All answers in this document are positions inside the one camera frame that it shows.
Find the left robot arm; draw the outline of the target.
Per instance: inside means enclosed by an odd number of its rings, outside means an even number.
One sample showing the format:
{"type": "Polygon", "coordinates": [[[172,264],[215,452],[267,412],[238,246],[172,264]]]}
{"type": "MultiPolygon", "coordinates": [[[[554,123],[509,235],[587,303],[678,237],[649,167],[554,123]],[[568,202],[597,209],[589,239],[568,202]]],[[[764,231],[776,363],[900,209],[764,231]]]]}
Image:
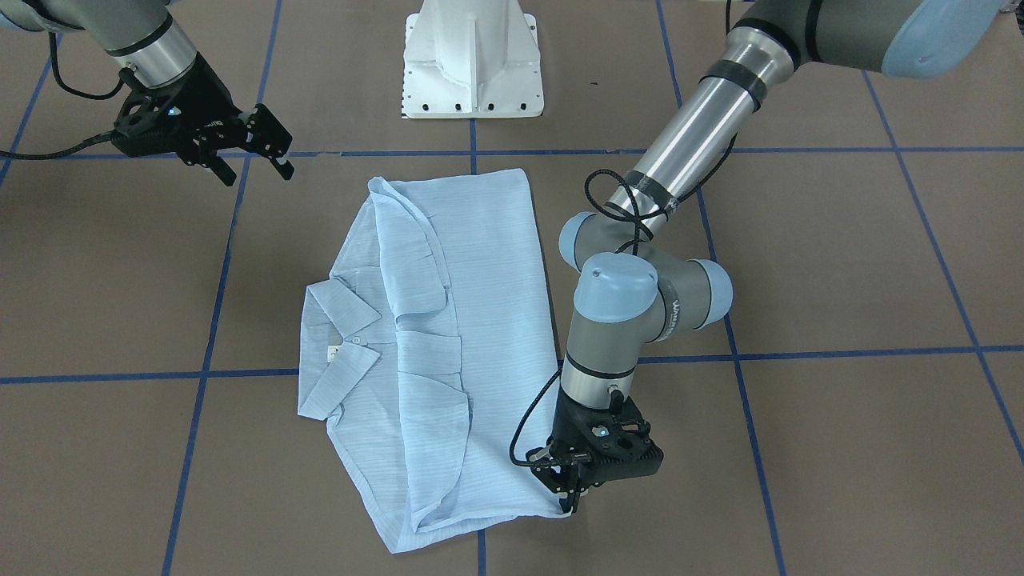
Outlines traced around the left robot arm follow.
{"type": "Polygon", "coordinates": [[[656,346],[638,404],[659,474],[585,515],[992,520],[1022,498],[1002,394],[1022,358],[1022,38],[995,19],[932,81],[798,73],[688,222],[736,300],[656,346]]]}

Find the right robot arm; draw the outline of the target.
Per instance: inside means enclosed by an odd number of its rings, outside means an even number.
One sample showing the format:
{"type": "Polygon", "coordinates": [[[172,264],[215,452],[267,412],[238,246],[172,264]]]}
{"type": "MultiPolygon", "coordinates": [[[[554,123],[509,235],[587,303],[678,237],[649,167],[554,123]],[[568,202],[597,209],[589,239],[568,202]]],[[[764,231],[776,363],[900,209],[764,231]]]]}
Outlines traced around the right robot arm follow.
{"type": "Polygon", "coordinates": [[[127,98],[114,126],[83,142],[48,153],[59,159],[87,147],[110,142],[131,158],[176,154],[223,183],[237,175],[220,150],[239,149],[270,161],[285,180],[295,169],[288,160],[292,135],[263,102],[242,110],[226,85],[204,59],[166,1],[4,1],[4,28],[44,32],[56,82],[56,35],[87,32],[118,65],[118,87],[127,98]]]}

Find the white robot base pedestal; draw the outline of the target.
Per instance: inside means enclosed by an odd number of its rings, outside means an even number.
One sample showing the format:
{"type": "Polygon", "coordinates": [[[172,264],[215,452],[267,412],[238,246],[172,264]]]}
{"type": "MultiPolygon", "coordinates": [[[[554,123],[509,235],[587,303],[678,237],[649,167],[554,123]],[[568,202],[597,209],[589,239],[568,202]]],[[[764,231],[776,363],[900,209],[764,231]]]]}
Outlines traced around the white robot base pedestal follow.
{"type": "Polygon", "coordinates": [[[518,119],[545,109],[538,23],[518,1],[425,1],[406,16],[406,119],[518,119]]]}

